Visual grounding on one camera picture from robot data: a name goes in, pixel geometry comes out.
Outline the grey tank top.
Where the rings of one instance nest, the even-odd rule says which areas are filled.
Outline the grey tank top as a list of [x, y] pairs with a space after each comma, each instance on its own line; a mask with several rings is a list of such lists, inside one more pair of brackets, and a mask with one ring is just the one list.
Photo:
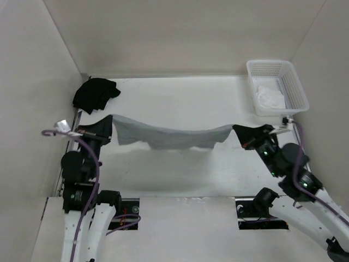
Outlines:
[[121, 115], [113, 115], [120, 145], [145, 142], [155, 150], [212, 149], [223, 143], [232, 131], [230, 124], [208, 130], [177, 130], [150, 126]]

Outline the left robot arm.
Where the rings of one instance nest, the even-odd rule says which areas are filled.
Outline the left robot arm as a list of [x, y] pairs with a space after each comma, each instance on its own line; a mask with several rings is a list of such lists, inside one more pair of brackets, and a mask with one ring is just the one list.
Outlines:
[[78, 149], [61, 159], [64, 242], [62, 261], [96, 261], [111, 220], [122, 213], [120, 192], [99, 190], [102, 146], [112, 138], [112, 116], [78, 126]]

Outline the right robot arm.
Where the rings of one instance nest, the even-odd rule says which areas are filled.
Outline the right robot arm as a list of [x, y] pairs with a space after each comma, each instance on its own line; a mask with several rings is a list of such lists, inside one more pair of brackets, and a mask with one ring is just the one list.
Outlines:
[[279, 146], [278, 134], [299, 123], [284, 118], [279, 128], [269, 124], [252, 128], [234, 124], [241, 147], [255, 151], [273, 177], [280, 178], [278, 186], [284, 196], [270, 188], [262, 188], [248, 204], [236, 204], [238, 217], [251, 222], [276, 218], [297, 228], [323, 248], [331, 261], [348, 261], [348, 215], [326, 192], [322, 182], [306, 165], [309, 157], [301, 143]]

